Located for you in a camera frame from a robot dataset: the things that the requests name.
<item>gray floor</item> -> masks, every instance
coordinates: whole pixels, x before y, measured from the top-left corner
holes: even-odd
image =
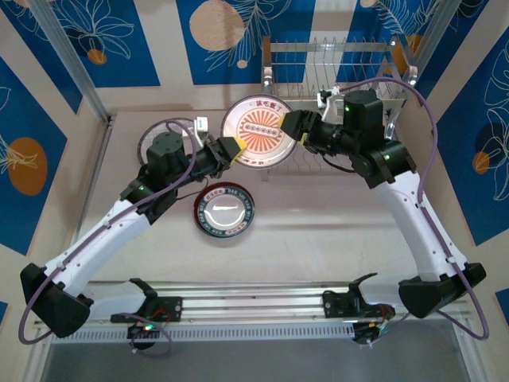
[[[349,340],[179,342],[164,360],[125,344],[54,345],[43,381],[466,381],[448,322],[406,322],[373,349]]]

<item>metal dish rack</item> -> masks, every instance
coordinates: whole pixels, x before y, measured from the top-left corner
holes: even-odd
[[[400,45],[406,62],[406,72],[400,75],[393,57],[394,48]],[[395,35],[389,41],[338,41],[316,38],[310,43],[275,42],[265,37],[262,46],[262,92],[276,96],[293,110],[318,111],[317,93],[335,85],[343,88],[361,80],[386,76],[390,73],[398,80],[415,85],[418,68],[412,49],[404,35]],[[303,78],[300,83],[288,82],[289,78]],[[348,79],[338,82],[338,78]],[[395,121],[406,101],[405,88],[392,83],[372,83],[360,88],[373,88],[383,101],[387,137],[392,138]],[[336,102],[338,115],[342,115],[343,101]],[[331,162],[350,168],[347,157],[338,155]],[[322,158],[297,146],[292,156],[281,165],[265,170],[262,179],[267,181],[277,175],[322,175],[337,174],[338,171],[326,164]]]

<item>white leaf pattern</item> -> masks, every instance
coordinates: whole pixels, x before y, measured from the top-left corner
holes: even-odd
[[[474,18],[480,12],[484,4],[484,0],[477,0],[476,4],[470,2],[462,2],[456,11],[456,16],[449,23],[449,27],[457,32],[461,18]]]
[[[0,87],[0,111],[2,111],[9,102],[10,92],[11,89]],[[24,165],[36,169],[37,163],[34,162],[36,158],[37,154],[28,156],[18,153],[16,150],[9,147],[0,135],[0,174],[5,173],[9,167],[15,169],[16,165]]]
[[[374,8],[378,11],[379,20],[385,29],[392,34],[409,34],[414,18],[404,0],[378,0]]]
[[[484,103],[490,108],[487,117],[492,125],[492,136],[486,141],[481,152],[487,155],[488,166],[494,169],[494,201],[504,201],[509,197],[509,41],[496,57],[492,75],[484,91]],[[489,160],[502,153],[503,158],[494,165]]]
[[[29,8],[20,6],[14,0],[0,1],[4,1],[25,29],[47,41]],[[130,59],[129,46],[122,38],[134,32],[134,24],[111,17],[109,0],[55,0],[49,4],[68,37],[77,40],[84,52],[97,49],[102,53],[110,52]]]
[[[282,8],[275,13],[274,4],[282,3]],[[291,0],[232,0],[231,6],[239,13],[244,22],[244,35],[233,47],[219,52],[210,52],[205,61],[211,61],[207,72],[222,64],[232,66],[240,60],[249,62],[262,47],[262,40],[270,36],[268,21],[272,21],[285,12]]]

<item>decorative plate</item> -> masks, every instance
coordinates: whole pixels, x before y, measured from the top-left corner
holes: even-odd
[[[194,220],[206,234],[227,238],[244,232],[255,216],[253,197],[241,185],[222,182],[204,189],[194,202]]]
[[[297,142],[286,135],[278,123],[290,111],[288,105],[269,95],[253,95],[233,105],[224,116],[221,135],[246,141],[247,149],[237,162],[266,169],[287,159]]]

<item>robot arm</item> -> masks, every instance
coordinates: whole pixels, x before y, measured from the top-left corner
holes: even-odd
[[[206,176],[221,177],[245,148],[246,143],[235,138],[215,140],[209,135],[196,154],[194,167],[179,187],[203,181]],[[141,308],[150,312],[153,307],[167,303],[139,279],[99,289],[87,285],[122,246],[150,227],[177,201],[177,189],[173,189],[140,204],[173,184],[187,170],[190,155],[185,155],[182,137],[174,132],[158,135],[147,150],[147,158],[148,163],[140,169],[138,177],[90,232],[44,267],[31,263],[21,272],[28,303],[41,284],[58,271],[33,305],[33,311],[58,337],[74,333],[89,318],[107,318],[120,312],[138,312]],[[86,250],[64,261],[68,254],[85,246]]]
[[[293,111],[281,121],[281,129],[314,154],[344,154],[350,158],[354,171],[392,212],[418,269],[414,277],[363,277],[344,297],[355,300],[351,305],[356,306],[404,306],[414,316],[424,318],[466,292],[453,262],[472,286],[480,283],[486,273],[480,263],[467,262],[425,195],[419,203],[416,165],[404,145],[385,138],[383,104],[375,91],[349,92],[344,97],[344,110],[343,125],[328,123],[325,115],[316,112]],[[422,213],[423,208],[437,232]],[[449,245],[452,257],[445,254],[438,235]]]

